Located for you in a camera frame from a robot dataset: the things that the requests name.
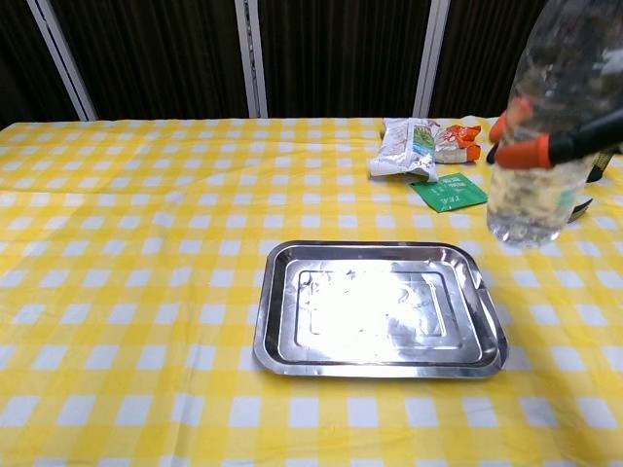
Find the metal tray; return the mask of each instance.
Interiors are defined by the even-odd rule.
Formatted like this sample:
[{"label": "metal tray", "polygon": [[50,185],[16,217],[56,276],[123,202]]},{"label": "metal tray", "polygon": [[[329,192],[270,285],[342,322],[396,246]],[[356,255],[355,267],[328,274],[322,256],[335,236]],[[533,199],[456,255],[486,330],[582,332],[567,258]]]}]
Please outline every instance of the metal tray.
[{"label": "metal tray", "polygon": [[269,254],[254,351],[283,375],[455,378],[494,375],[507,344],[453,245],[291,241]]}]

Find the yellow checkered tablecloth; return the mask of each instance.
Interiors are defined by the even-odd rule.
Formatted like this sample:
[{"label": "yellow checkered tablecloth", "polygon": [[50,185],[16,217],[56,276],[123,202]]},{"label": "yellow checkered tablecloth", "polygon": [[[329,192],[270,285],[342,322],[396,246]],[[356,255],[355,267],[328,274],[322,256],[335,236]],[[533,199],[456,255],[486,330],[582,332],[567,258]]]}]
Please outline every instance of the yellow checkered tablecloth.
[{"label": "yellow checkered tablecloth", "polygon": [[[623,161],[556,243],[521,252],[489,234],[485,205],[436,214],[400,180],[370,180],[381,126],[0,132],[2,465],[621,467]],[[487,190],[484,160],[438,166],[457,170]],[[290,239],[465,248],[510,342],[505,369],[478,381],[261,370],[266,255]]]}]

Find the green packet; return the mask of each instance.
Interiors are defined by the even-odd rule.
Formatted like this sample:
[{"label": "green packet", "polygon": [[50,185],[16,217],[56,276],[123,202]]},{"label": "green packet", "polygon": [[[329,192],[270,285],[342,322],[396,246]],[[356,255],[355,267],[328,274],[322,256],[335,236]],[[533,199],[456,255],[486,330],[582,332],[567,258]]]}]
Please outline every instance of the green packet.
[{"label": "green packet", "polygon": [[437,212],[487,202],[487,194],[462,173],[440,177],[435,183],[409,184]]}]

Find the clear plastic bottle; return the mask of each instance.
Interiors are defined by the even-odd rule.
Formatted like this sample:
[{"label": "clear plastic bottle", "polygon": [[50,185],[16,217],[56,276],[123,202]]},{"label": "clear plastic bottle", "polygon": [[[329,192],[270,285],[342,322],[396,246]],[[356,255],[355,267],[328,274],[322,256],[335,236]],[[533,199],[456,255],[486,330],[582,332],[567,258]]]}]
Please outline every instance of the clear plastic bottle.
[{"label": "clear plastic bottle", "polygon": [[[519,106],[528,102],[528,113]],[[623,107],[623,0],[550,0],[522,54],[500,146],[570,130]],[[540,246],[567,223],[594,158],[551,170],[493,167],[489,230]]]}]

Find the plastic bag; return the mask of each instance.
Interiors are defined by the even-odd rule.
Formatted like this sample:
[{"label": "plastic bag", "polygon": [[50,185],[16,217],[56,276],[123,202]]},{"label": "plastic bag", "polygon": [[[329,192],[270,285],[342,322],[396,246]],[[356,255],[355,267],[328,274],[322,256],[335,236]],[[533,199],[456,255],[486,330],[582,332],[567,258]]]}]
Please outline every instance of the plastic bag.
[{"label": "plastic bag", "polygon": [[384,119],[381,149],[369,162],[370,175],[414,173],[437,181],[435,135],[439,125],[424,119]]},{"label": "plastic bag", "polygon": [[435,161],[440,163],[474,162],[480,158],[480,146],[474,143],[479,126],[452,125],[435,136]]}]

